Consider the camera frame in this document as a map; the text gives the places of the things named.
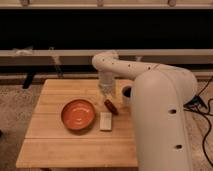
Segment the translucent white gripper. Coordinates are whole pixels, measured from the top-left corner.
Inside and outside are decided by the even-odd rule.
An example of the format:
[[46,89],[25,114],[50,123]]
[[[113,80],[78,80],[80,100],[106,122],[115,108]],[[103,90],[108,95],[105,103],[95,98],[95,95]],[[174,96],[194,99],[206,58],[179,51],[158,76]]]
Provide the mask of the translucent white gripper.
[[100,92],[104,95],[115,96],[115,75],[112,72],[99,72],[98,73],[99,83],[98,87]]

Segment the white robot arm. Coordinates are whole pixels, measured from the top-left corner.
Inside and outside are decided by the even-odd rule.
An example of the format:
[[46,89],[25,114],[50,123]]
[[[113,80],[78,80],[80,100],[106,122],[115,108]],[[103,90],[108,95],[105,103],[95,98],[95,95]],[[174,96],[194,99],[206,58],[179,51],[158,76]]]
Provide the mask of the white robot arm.
[[121,60],[114,50],[96,54],[92,65],[105,90],[114,85],[114,75],[133,81],[130,109],[139,171],[193,171],[184,105],[197,92],[194,74],[165,64]]

